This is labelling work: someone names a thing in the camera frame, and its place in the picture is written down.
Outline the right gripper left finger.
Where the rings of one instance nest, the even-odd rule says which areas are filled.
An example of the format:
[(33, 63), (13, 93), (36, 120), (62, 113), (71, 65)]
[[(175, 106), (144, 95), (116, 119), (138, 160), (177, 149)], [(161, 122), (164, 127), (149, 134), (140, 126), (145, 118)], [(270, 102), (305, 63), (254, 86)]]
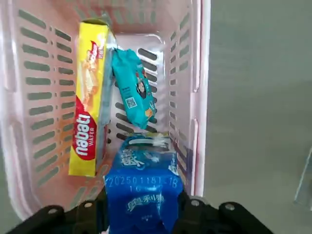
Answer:
[(49, 205), (8, 231), (9, 234), (100, 234), (107, 231), (107, 195), (86, 200), (69, 211)]

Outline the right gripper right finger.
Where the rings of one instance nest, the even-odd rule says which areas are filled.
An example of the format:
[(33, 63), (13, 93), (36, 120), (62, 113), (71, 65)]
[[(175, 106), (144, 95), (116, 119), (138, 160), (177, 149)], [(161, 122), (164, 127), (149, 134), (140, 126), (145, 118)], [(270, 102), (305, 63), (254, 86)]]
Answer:
[(214, 208), (185, 191), (178, 196), (173, 234), (273, 234), (241, 204), (230, 201)]

